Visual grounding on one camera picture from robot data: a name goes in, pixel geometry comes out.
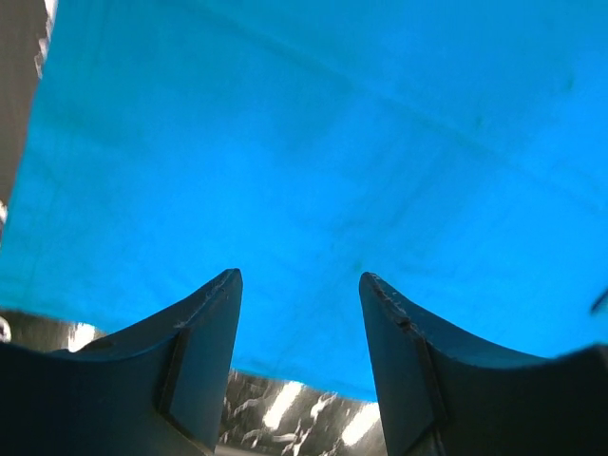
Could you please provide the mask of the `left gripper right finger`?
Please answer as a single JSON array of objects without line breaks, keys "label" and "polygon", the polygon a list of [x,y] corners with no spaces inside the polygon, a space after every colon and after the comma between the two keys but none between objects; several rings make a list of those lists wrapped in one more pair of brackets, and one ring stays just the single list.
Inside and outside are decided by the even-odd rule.
[{"label": "left gripper right finger", "polygon": [[607,348],[543,358],[489,342],[378,275],[359,294],[390,455],[603,455]]}]

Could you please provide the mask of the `blue t shirt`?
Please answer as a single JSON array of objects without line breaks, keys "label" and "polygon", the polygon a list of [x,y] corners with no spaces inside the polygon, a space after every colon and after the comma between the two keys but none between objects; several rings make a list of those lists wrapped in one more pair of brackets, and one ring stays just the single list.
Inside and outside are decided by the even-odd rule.
[{"label": "blue t shirt", "polygon": [[228,268],[233,364],[375,396],[365,272],[538,356],[603,342],[603,1],[62,1],[1,302],[109,332]]}]

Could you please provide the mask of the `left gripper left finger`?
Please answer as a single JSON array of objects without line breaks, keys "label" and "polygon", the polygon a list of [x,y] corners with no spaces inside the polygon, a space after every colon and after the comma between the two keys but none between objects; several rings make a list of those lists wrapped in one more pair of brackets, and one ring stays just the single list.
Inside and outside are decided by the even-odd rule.
[{"label": "left gripper left finger", "polygon": [[78,351],[1,347],[5,455],[210,455],[243,281],[228,269],[185,299]]}]

